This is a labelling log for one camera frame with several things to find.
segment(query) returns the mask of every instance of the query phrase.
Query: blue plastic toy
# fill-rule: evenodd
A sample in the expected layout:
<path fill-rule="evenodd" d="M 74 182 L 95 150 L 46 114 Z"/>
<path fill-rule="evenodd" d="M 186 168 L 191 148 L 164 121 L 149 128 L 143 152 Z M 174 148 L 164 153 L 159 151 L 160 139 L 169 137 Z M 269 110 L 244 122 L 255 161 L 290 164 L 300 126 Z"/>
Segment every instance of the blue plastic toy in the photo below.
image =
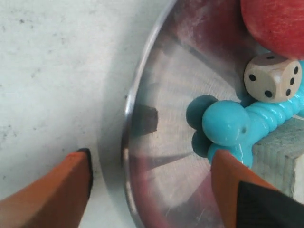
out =
<path fill-rule="evenodd" d="M 300 63 L 304 69 L 304 60 Z M 213 142 L 210 164 L 216 150 L 224 149 L 251 168 L 253 145 L 295 114 L 304 116 L 304 80 L 294 97 L 284 102 L 255 102 L 246 108 L 233 101 L 215 102 L 202 118 L 203 131 Z"/>

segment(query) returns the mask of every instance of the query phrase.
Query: stainless steel bowl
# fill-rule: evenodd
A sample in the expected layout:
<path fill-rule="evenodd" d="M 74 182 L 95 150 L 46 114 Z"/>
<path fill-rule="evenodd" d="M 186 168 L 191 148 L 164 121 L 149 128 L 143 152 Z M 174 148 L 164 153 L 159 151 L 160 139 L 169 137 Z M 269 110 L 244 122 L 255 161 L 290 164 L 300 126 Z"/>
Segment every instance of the stainless steel bowl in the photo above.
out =
<path fill-rule="evenodd" d="M 125 110 L 125 188 L 138 227 L 223 227 L 200 120 L 213 100 L 252 102 L 242 76 L 264 52 L 243 24 L 240 0 L 173 0 L 164 9 Z"/>

